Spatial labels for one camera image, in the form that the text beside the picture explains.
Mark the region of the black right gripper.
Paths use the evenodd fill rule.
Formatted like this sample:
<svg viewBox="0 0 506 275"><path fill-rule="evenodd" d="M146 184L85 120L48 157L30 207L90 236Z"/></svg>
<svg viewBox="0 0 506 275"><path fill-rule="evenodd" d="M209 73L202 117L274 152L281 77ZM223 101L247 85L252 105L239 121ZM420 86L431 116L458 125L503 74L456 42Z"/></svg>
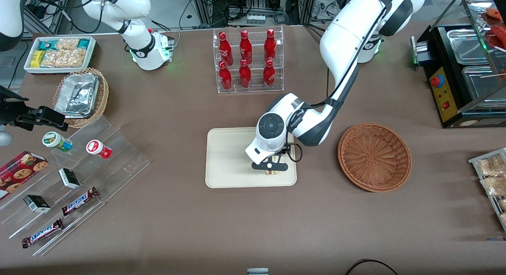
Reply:
<svg viewBox="0 0 506 275"><path fill-rule="evenodd" d="M24 98L15 92L0 87L0 124L19 127L26 131L33 131L34 126L47 126L60 131L68 130L65 116L47 106L31 108L25 104Z"/></svg>

